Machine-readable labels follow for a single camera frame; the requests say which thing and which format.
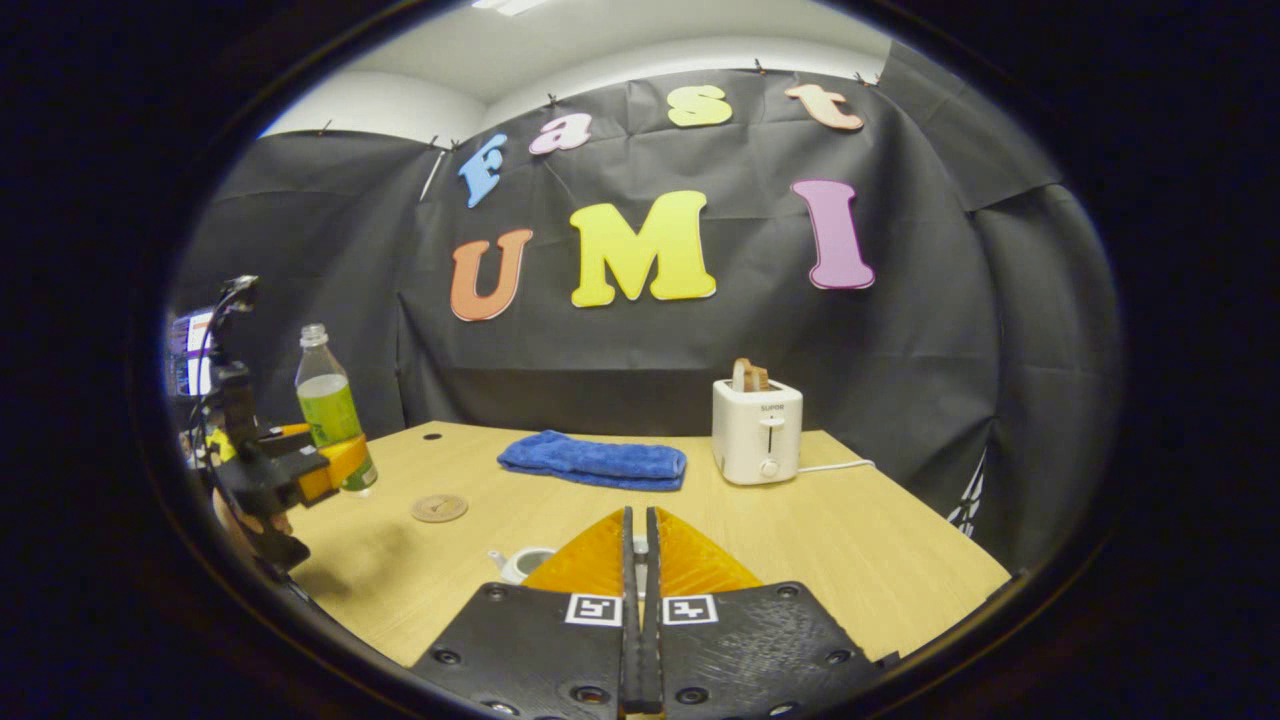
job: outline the black fabric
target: black fabric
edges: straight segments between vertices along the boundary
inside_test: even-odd
[[[302,421],[293,391],[298,334],[324,323],[365,433],[404,428],[390,283],[396,245],[412,236],[413,202],[433,160],[422,143],[394,137],[269,136],[215,192],[173,305],[178,313],[211,305],[223,281],[261,275],[256,309],[232,320],[227,341],[253,372],[260,416]]]
[[[1092,489],[1117,404],[1119,333],[1105,258],[1043,152],[991,104],[895,47],[879,87],[808,73],[705,70],[599,88],[444,154],[357,133],[260,140],[201,224],[179,297],[264,277],[237,327],[265,413],[296,416],[297,329],[324,322],[372,437],[430,419],[604,434],[708,434],[710,383],[735,357],[805,395],[804,425],[874,459],[942,515],[987,457],[964,518],[1006,566],[1034,562]],[[865,126],[809,117],[783,91],[815,82]],[[733,117],[675,127],[666,96],[724,90]],[[593,115],[591,138],[534,156],[548,120]],[[498,186],[467,209],[458,169],[495,133]],[[851,184],[865,290],[814,287],[800,179]],[[575,307],[581,208],[639,229],[654,200],[695,190],[717,292],[621,292]],[[490,320],[449,307],[452,252],[530,228],[518,291]],[[497,283],[481,261],[477,292]],[[654,270],[650,269],[650,281]],[[611,283],[612,274],[608,275]]]

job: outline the ceiling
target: ceiling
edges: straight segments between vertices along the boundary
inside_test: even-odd
[[[576,64],[658,42],[717,36],[804,40],[888,53],[890,40],[812,0],[548,0],[507,17],[462,3],[347,69],[417,77],[492,104]]]

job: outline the foam letter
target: foam letter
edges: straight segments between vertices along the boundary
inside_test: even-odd
[[[856,290],[876,282],[876,273],[858,251],[854,213],[849,209],[854,188],[836,181],[799,181],[791,190],[809,206],[818,247],[818,264],[809,270],[809,281],[831,290]]]
[[[627,300],[640,297],[654,258],[658,259],[658,277],[649,284],[649,292],[658,300],[714,295],[716,278],[707,274],[703,241],[698,234],[698,213],[705,205],[707,196],[694,190],[659,195],[639,234],[608,202],[570,215],[570,224],[582,238],[573,305],[595,307],[613,302],[613,288],[604,282],[605,264]]]
[[[804,109],[819,123],[836,129],[859,129],[863,119],[858,115],[846,115],[836,109],[836,102],[844,102],[845,96],[838,92],[827,92],[818,85],[797,85],[786,90],[787,97],[799,97],[804,102]]]
[[[516,297],[520,284],[520,260],[525,255],[525,243],[534,237],[530,229],[511,231],[498,238],[502,249],[502,268],[498,270],[498,287],[485,297],[476,295],[476,278],[480,274],[480,258],[489,250],[489,242],[477,240],[460,246],[453,251],[453,287],[449,288],[449,306],[453,314],[466,322],[492,320],[502,314]]]
[[[499,132],[489,142],[485,142],[484,147],[463,163],[458,170],[458,174],[467,181],[467,190],[471,191],[471,197],[467,199],[467,208],[475,208],[498,184],[498,174],[489,170],[497,170],[502,167],[502,151],[498,147],[503,142],[507,142],[507,136]]]
[[[723,97],[724,91],[714,85],[677,87],[667,96],[671,105],[667,117],[680,127],[718,126],[733,115],[733,108]]]
[[[545,155],[553,150],[572,150],[591,137],[591,133],[586,132],[589,127],[591,127],[591,115],[586,113],[556,118],[543,126],[543,135],[529,143],[529,152]]]

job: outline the white wall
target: white wall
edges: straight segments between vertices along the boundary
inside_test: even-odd
[[[481,131],[547,104],[547,94],[570,97],[596,87],[628,79],[718,68],[754,68],[755,59],[765,70],[803,70],[854,77],[868,82],[884,69],[886,55],[873,56],[856,50],[817,45],[781,37],[704,37],[662,42],[609,55],[556,73],[536,86],[518,90],[489,105],[480,120]]]
[[[340,72],[303,95],[264,136],[280,132],[353,129],[448,146],[479,132],[479,100],[424,79],[376,72]]]

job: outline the wooden coaster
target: wooden coaster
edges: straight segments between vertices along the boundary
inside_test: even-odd
[[[419,498],[410,511],[424,523],[448,523],[467,511],[467,501],[456,495],[433,495]]]

